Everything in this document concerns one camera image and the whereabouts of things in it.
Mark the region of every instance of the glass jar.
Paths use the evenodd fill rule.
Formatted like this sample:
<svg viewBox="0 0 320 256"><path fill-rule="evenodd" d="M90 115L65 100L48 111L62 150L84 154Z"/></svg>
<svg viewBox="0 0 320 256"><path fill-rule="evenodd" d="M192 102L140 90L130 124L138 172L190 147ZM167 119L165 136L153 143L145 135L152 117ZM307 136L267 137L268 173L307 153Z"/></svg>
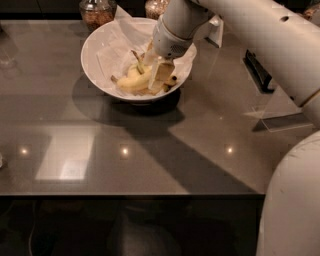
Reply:
<svg viewBox="0 0 320 256"><path fill-rule="evenodd" d="M81 17L90 32L114 20L116 0L82 0L79 3Z"/></svg>
<svg viewBox="0 0 320 256"><path fill-rule="evenodd" d="M157 20L164 13L170 0L147 0L145 4L146 16Z"/></svg>

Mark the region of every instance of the kitchen counter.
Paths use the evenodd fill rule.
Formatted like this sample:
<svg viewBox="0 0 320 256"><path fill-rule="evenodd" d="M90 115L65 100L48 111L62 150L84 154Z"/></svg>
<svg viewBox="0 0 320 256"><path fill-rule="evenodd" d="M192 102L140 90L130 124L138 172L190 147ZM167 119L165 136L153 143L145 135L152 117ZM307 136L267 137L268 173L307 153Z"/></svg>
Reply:
<svg viewBox="0 0 320 256"><path fill-rule="evenodd" d="M0 68L1 194L265 194L283 156L316 131L270 132L254 116L271 96L255 86L246 48L228 29L220 49L195 41L181 90L136 106L84 74L82 21L1 24L0 47L14 56Z"/></svg>

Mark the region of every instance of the parchment paper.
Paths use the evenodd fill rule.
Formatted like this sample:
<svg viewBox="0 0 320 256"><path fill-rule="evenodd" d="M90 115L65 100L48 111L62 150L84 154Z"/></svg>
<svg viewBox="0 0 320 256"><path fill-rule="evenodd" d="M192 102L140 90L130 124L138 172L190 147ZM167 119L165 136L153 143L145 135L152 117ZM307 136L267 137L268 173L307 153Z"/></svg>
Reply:
<svg viewBox="0 0 320 256"><path fill-rule="evenodd" d="M127 74L129 66L137 61L131 50L135 50L139 55L146 51L155 25L155 20L130 17L114 20L105 26L106 40L104 47L97 52L97 58L107 81L113 84L110 79L112 75L121 78ZM181 86L189 76L196 53L196 47L192 45L183 57L174 60L173 73L178 77L175 87ZM151 95L132 95L123 92L115 84L113 86L113 89L122 97L142 99L152 97Z"/></svg>

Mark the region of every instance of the white bowl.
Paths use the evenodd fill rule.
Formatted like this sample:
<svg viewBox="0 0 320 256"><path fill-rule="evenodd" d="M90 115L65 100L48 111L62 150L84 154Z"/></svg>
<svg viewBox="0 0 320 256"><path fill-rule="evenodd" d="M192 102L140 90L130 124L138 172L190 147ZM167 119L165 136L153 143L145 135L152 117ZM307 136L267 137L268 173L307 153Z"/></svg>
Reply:
<svg viewBox="0 0 320 256"><path fill-rule="evenodd" d="M82 68L90 81L105 93L132 103L155 101L177 90L188 78L192 69L192 62L197 54L194 44L191 45L183 57L174 60L174 73L178 80L177 84L168 92L158 95L132 95L122 92L110 79L111 75L116 75L116 77L126 75L127 69L125 66L128 67L130 63L123 63L126 57L121 57L121 55L131 50L140 53L145 51L152 38L155 25L156 21L152 19L123 18L109 22L91 33L81 51ZM111 59L107 60L103 67L101 67L103 61L101 52L112 52L114 54L113 58L110 57L110 54L106 56L106 58L110 57Z"/></svg>

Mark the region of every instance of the food in bowl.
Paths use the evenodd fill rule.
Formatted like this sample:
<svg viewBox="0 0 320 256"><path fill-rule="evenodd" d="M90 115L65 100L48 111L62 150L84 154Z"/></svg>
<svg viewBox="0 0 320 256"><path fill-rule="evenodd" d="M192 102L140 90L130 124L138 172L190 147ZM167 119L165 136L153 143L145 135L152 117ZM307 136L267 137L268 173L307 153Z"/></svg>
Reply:
<svg viewBox="0 0 320 256"><path fill-rule="evenodd" d="M148 50L151 50L152 43L149 44ZM121 90L133 95L157 95L159 92L168 92L172 86L177 84L177 76L172 74L174 64L171 61L158 62L158 65L145 65L143 58L145 53L138 55L136 51L131 51L136 57L136 62L129 66L127 75L120 79L111 76L114 82Z"/></svg>

